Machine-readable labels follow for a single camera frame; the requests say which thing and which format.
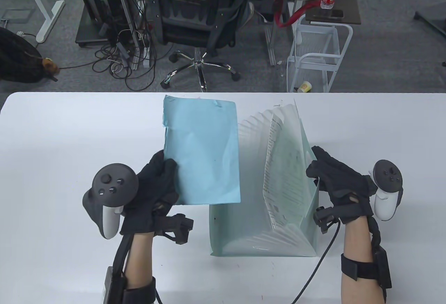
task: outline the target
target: forearm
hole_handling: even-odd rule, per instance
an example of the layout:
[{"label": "forearm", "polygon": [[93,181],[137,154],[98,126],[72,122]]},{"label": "forearm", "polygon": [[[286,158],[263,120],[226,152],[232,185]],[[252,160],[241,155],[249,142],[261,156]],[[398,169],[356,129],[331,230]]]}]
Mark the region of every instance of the forearm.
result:
[{"label": "forearm", "polygon": [[125,267],[127,289],[142,288],[152,282],[153,232],[135,234]]},{"label": "forearm", "polygon": [[[373,262],[367,218],[359,217],[345,226],[344,256],[353,261]],[[376,280],[357,281],[342,274],[342,304],[384,304],[383,291]]]}]

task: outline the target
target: black glove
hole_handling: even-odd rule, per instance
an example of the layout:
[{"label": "black glove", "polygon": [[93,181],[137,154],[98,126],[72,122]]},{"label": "black glove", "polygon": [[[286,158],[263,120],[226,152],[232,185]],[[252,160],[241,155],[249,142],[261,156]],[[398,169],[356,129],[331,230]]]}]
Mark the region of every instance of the black glove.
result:
[{"label": "black glove", "polygon": [[178,200],[174,178],[177,163],[164,161],[164,152],[156,153],[138,174],[135,198],[124,206],[121,234],[148,233],[156,230],[156,220],[166,216]]},{"label": "black glove", "polygon": [[[308,166],[306,175],[316,179],[315,184],[319,180],[319,190],[328,192],[334,206],[355,204],[351,197],[355,198],[360,204],[363,216],[373,216],[370,196],[376,193],[378,187],[370,176],[352,170],[318,146],[313,146],[311,149],[317,160]],[[341,217],[341,221],[347,224],[357,218],[357,216]]]}]

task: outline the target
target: office chair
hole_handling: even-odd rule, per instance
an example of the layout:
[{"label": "office chair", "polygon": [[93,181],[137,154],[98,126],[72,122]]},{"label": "office chair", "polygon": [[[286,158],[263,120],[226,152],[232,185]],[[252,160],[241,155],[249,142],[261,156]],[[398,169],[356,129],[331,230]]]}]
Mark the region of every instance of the office chair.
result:
[{"label": "office chair", "polygon": [[191,67],[198,72],[202,92],[207,91],[204,66],[228,70],[232,80],[238,81],[240,74],[229,64],[204,59],[215,57],[216,49],[235,46],[236,30],[241,25],[246,6],[247,0],[147,0],[148,19],[152,20],[159,43],[195,48],[193,56],[179,50],[169,56],[171,62],[185,58],[188,63],[171,71],[161,81],[161,87],[169,88],[174,75]]}]

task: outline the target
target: red lanyard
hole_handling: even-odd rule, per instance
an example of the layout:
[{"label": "red lanyard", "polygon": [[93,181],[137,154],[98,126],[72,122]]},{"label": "red lanyard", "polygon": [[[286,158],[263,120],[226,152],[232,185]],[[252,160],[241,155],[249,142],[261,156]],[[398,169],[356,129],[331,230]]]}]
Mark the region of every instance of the red lanyard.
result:
[{"label": "red lanyard", "polygon": [[296,10],[296,12],[290,17],[288,21],[282,23],[280,21],[280,15],[282,14],[283,10],[283,0],[274,0],[274,21],[280,28],[289,27],[291,24],[296,22],[305,13],[306,10],[314,7],[319,7],[320,5],[321,5],[321,0],[311,0],[298,10]]}]

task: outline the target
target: gray carpet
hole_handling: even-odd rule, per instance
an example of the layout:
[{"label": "gray carpet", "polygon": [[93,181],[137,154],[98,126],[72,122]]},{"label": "gray carpet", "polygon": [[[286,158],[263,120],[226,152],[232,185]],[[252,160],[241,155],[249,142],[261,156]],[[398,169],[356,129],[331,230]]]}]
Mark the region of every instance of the gray carpet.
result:
[{"label": "gray carpet", "polygon": [[[445,0],[359,0],[363,24],[354,27],[354,35],[333,85],[333,92],[445,92],[446,39],[421,21],[414,21],[414,11]],[[47,41],[38,46],[43,56],[61,67],[81,65],[94,60],[96,49],[81,49],[74,42],[83,8],[82,0],[66,0],[67,5]],[[0,0],[5,8],[35,8],[33,0]],[[37,33],[43,17],[36,10],[28,24],[9,24],[8,29]],[[283,30],[275,45],[277,61],[286,62],[291,42]],[[157,46],[158,57],[170,46]],[[285,65],[269,65],[263,26],[256,16],[237,36],[235,48],[219,50],[216,61],[228,62],[242,74],[233,82],[224,71],[207,68],[208,90],[212,92],[283,92]],[[181,62],[167,58],[156,64],[155,82],[147,91],[164,91],[159,82]],[[133,76],[145,72],[140,69]],[[130,80],[139,88],[152,80],[153,74]],[[0,81],[0,106],[16,91],[129,91],[124,81],[109,73],[95,73],[91,66],[63,70],[59,81],[27,85]],[[172,79],[169,91],[199,91],[196,71],[190,69]]]}]

